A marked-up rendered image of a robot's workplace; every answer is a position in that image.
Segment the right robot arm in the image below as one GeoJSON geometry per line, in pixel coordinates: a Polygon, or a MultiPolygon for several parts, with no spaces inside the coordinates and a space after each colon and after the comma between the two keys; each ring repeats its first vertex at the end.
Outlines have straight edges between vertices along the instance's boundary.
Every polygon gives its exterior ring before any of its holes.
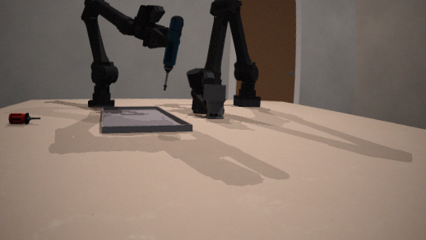
{"type": "Polygon", "coordinates": [[[98,24],[98,15],[100,14],[106,20],[115,25],[119,32],[123,35],[133,34],[132,36],[141,39],[140,34],[145,34],[145,28],[165,27],[156,24],[156,22],[159,22],[161,17],[165,14],[165,10],[161,6],[157,7],[152,5],[152,7],[151,5],[141,5],[137,16],[132,19],[111,7],[109,3],[106,5],[104,0],[85,0],[84,4],[85,8],[82,12],[81,20],[86,24],[90,41],[90,47],[94,59],[90,66],[91,80],[95,83],[93,100],[89,100],[88,105],[113,105],[114,99],[110,99],[109,86],[111,83],[115,83],[117,81],[118,69],[114,66],[113,62],[109,61],[105,53],[98,24]],[[88,9],[90,10],[88,11],[88,9]]]}

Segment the red hand screwdriver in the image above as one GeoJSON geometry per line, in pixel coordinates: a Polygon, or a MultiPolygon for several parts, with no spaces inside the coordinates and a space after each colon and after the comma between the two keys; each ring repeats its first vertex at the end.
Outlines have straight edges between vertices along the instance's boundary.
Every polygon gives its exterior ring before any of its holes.
{"type": "Polygon", "coordinates": [[[8,118],[10,124],[28,124],[31,119],[39,118],[32,118],[29,116],[29,113],[10,113],[8,118]]]}

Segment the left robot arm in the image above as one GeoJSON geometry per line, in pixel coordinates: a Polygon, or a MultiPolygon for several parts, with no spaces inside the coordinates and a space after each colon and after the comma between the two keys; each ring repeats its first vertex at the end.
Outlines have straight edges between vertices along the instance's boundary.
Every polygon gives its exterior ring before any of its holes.
{"type": "Polygon", "coordinates": [[[203,93],[204,84],[221,85],[221,61],[229,22],[237,58],[237,62],[234,64],[234,77],[237,81],[242,81],[238,95],[244,96],[234,95],[234,98],[261,100],[261,97],[256,96],[255,84],[258,69],[256,63],[252,62],[248,55],[240,6],[242,6],[242,2],[239,0],[215,0],[212,2],[210,14],[214,16],[214,22],[205,68],[195,68],[187,72],[192,97],[193,93],[203,93]]]}

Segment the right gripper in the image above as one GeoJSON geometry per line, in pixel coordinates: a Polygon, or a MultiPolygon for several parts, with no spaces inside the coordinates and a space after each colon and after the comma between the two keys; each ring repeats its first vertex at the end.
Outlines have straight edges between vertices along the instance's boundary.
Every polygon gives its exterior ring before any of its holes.
{"type": "Polygon", "coordinates": [[[145,28],[145,34],[144,35],[140,34],[141,39],[143,40],[143,46],[144,47],[148,46],[148,48],[163,48],[165,46],[169,46],[170,41],[167,39],[168,33],[169,33],[169,27],[145,28]],[[144,36],[145,36],[145,39],[143,39],[144,36]]]}

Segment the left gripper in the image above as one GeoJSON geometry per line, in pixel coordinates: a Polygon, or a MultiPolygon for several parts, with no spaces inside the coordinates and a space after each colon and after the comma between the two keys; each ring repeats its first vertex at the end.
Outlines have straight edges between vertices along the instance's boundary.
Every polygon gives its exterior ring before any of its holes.
{"type": "Polygon", "coordinates": [[[194,113],[207,114],[206,101],[203,99],[203,93],[193,94],[192,111],[194,113]]]}

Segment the blue electric screwdriver barrel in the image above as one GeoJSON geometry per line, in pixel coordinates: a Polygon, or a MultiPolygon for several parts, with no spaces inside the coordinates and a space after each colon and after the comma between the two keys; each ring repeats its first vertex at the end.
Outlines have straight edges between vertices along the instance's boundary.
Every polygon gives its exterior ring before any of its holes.
{"type": "Polygon", "coordinates": [[[169,25],[168,40],[170,41],[169,46],[165,47],[164,52],[164,69],[166,71],[165,84],[167,84],[168,74],[173,69],[176,63],[178,46],[180,37],[182,35],[183,18],[181,16],[173,16],[169,25]]]}

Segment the grey metal bracket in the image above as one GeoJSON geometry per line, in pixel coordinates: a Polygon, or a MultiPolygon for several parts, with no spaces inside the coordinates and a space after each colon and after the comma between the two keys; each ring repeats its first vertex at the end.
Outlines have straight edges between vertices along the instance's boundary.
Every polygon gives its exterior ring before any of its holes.
{"type": "Polygon", "coordinates": [[[225,98],[226,85],[207,85],[204,84],[204,100],[219,100],[226,101],[225,98]]]}

